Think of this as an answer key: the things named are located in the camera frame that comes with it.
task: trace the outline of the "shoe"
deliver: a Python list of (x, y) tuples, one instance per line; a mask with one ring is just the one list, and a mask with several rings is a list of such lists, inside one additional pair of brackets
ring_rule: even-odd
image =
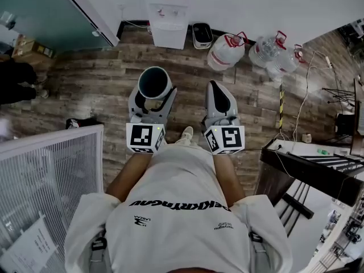
[(48, 90), (44, 90), (44, 89), (42, 89), (42, 90), (37, 90), (37, 92), (36, 92), (36, 96), (37, 96), (37, 97), (41, 97), (41, 98), (48, 98), (48, 96), (49, 96), (49, 91), (48, 91)]
[(184, 129), (180, 139), (192, 140), (192, 137), (193, 137), (193, 127), (188, 126)]

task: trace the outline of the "forearm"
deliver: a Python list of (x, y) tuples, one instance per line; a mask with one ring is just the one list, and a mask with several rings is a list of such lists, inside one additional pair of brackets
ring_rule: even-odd
[(229, 155), (213, 155), (216, 178), (228, 207), (245, 198), (244, 190), (235, 173), (234, 164)]
[(153, 154), (134, 154), (106, 190), (106, 194), (124, 202), (139, 179), (144, 175)]

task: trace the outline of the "frosted glass panel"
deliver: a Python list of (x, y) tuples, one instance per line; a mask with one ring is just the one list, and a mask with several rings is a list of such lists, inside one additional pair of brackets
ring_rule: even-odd
[(4, 11), (16, 15), (15, 31), (58, 53), (110, 46), (69, 0), (0, 0), (0, 17)]

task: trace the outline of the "white mesh panel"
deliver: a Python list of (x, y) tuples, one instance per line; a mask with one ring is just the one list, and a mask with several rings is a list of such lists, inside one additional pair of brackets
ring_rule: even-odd
[(32, 137), (34, 144), (28, 140), (26, 152), (22, 152), (21, 139), (11, 141), (15, 148), (8, 142), (7, 151), (0, 151), (0, 249), (8, 249), (41, 212), (58, 245), (58, 252), (42, 270), (52, 273), (65, 272), (65, 235), (81, 195), (102, 192), (102, 126), (59, 133), (64, 140), (51, 133), (44, 135), (46, 141), (42, 136)]

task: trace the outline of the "white t-shirt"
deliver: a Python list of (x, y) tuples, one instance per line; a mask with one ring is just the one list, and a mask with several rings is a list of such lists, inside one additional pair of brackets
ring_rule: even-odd
[[(255, 218), (265, 222), (258, 230)], [(275, 272), (291, 267), (287, 236), (268, 198), (247, 197), (229, 209), (212, 156), (199, 148), (162, 147), (123, 203), (110, 195), (83, 196), (65, 241), (67, 272), (88, 272), (89, 242), (103, 224), (114, 273), (191, 267), (248, 273), (250, 229), (273, 234), (267, 246)]]

